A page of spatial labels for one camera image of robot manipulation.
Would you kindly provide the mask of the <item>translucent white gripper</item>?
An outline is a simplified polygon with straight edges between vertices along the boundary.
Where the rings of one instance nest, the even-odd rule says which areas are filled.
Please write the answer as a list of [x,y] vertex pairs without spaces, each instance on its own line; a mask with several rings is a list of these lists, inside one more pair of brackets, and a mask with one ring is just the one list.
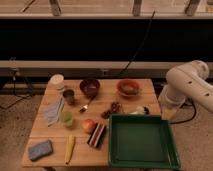
[[185,100],[185,95],[170,85],[165,85],[158,97],[162,118],[164,120],[171,120]]

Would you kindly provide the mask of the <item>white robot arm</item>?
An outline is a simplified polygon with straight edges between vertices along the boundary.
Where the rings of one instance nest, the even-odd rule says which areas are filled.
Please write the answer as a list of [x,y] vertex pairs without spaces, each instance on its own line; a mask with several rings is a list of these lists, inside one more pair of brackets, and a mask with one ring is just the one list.
[[206,82],[208,76],[209,67],[200,60],[171,68],[158,97],[162,118],[172,119],[187,98],[213,113],[213,85]]

